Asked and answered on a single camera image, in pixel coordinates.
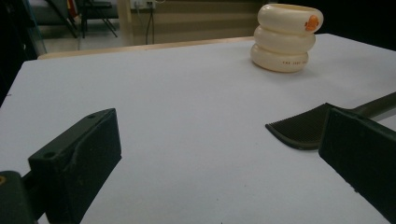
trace wall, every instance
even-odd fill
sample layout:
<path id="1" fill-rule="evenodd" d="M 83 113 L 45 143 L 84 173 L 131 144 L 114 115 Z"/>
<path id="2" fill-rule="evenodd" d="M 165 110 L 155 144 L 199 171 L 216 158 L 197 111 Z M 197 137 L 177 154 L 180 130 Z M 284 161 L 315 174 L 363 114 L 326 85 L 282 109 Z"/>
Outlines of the wall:
<path id="1" fill-rule="evenodd" d="M 251 36 L 258 26 L 260 0 L 166 0 L 154 9 L 154 43 Z M 119 9 L 120 26 L 126 45 L 152 43 L 148 29 L 149 10 Z"/>

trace floor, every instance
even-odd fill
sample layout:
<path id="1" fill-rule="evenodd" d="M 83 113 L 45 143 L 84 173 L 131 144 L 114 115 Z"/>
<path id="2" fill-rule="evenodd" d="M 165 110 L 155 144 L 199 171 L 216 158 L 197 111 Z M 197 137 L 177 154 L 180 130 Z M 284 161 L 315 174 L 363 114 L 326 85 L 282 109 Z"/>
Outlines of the floor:
<path id="1" fill-rule="evenodd" d="M 65 26 L 39 26 L 45 47 L 40 54 L 122 47 L 120 24 L 116 19 L 110 21 L 115 26 L 115 33 L 118 37 L 115 37 L 101 20 L 88 21 L 88 31 L 85 33 L 85 38 L 82 38 L 78 21 L 78 29 L 76 30 L 78 38 L 74 38 Z"/>

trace chair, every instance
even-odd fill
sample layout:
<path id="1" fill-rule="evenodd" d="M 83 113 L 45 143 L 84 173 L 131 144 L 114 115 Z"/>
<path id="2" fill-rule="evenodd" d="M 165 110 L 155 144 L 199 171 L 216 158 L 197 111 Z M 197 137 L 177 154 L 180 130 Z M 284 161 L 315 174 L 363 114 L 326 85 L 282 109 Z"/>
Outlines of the chair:
<path id="1" fill-rule="evenodd" d="M 74 38 L 78 36 L 67 0 L 29 0 L 37 25 L 65 25 Z"/>
<path id="2" fill-rule="evenodd" d="M 100 19 L 104 22 L 107 28 L 117 37 L 114 32 L 116 28 L 108 19 L 107 14 L 103 11 L 104 9 L 112 9 L 112 2 L 102 2 L 93 0 L 77 0 L 78 6 L 81 11 L 81 32 L 82 37 L 85 38 L 85 32 L 88 30 L 89 19 Z"/>

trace cream ring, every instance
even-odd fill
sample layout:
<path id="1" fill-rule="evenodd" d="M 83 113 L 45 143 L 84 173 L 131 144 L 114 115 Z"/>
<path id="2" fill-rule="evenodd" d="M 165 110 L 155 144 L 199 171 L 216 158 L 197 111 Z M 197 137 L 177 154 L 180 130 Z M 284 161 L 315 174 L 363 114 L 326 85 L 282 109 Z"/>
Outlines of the cream ring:
<path id="1" fill-rule="evenodd" d="M 250 57 L 260 67 L 283 73 L 297 72 L 303 69 L 308 62 L 308 53 L 277 54 L 262 49 L 257 44 L 251 48 Z"/>
<path id="2" fill-rule="evenodd" d="M 312 7 L 287 4 L 267 4 L 258 15 L 259 24 L 285 34 L 313 34 L 323 24 L 323 14 Z"/>
<path id="3" fill-rule="evenodd" d="M 315 35 L 287 35 L 258 26 L 254 31 L 256 44 L 276 53 L 302 54 L 315 45 Z"/>

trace plastic ring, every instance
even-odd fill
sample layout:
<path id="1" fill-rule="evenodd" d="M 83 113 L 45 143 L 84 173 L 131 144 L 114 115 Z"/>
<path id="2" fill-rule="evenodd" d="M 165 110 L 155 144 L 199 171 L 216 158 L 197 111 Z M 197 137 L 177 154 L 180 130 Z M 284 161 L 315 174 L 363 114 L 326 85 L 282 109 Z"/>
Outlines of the plastic ring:
<path id="1" fill-rule="evenodd" d="M 258 26 L 254 32 L 256 44 L 276 53 L 302 54 L 315 45 L 315 35 L 287 35 Z"/>
<path id="2" fill-rule="evenodd" d="M 313 34 L 323 24 L 323 14 L 312 7 L 287 4 L 267 4 L 258 15 L 259 24 L 285 34 Z"/>
<path id="3" fill-rule="evenodd" d="M 250 57 L 260 67 L 283 73 L 297 72 L 308 62 L 308 53 L 278 54 L 262 49 L 257 44 L 251 48 Z"/>

